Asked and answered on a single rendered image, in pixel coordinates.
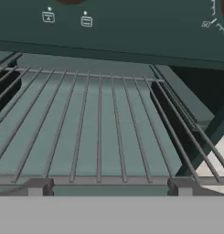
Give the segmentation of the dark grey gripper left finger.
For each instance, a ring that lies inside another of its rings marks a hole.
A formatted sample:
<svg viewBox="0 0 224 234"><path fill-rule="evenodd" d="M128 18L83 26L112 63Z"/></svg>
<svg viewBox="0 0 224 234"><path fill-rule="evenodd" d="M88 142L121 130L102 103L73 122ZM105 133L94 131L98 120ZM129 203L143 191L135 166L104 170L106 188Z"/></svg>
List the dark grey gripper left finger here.
<svg viewBox="0 0 224 234"><path fill-rule="evenodd" d="M29 196L43 197L53 196L54 180L46 178L31 178L23 185L16 188L8 189L1 193L2 196Z"/></svg>

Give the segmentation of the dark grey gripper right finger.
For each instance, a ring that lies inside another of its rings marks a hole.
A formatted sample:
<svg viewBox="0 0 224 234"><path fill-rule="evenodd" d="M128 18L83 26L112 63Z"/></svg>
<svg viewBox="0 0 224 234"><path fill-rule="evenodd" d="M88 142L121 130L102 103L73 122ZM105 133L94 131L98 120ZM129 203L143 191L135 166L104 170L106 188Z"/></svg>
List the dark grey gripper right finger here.
<svg viewBox="0 0 224 234"><path fill-rule="evenodd" d="M203 186L197 184L192 179L177 179L169 178L167 180L169 196L183 197L183 196L223 196L223 193L204 188Z"/></svg>

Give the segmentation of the grey wire oven rack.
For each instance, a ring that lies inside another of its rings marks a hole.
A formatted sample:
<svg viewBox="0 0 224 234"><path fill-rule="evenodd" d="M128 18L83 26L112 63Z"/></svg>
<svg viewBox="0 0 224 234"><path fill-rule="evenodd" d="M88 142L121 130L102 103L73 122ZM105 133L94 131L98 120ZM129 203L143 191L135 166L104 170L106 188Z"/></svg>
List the grey wire oven rack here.
<svg viewBox="0 0 224 234"><path fill-rule="evenodd" d="M178 69L0 51L0 186L224 186L223 134Z"/></svg>

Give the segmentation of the dark green toaster oven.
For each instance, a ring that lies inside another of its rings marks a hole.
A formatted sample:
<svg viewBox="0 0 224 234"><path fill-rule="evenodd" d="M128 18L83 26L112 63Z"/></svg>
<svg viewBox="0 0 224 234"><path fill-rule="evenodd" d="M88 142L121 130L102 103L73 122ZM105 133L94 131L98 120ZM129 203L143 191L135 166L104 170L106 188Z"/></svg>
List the dark green toaster oven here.
<svg viewBox="0 0 224 234"><path fill-rule="evenodd" d="M178 69L224 102L224 0L0 0L0 51ZM168 196L168 186L53 186L53 196Z"/></svg>

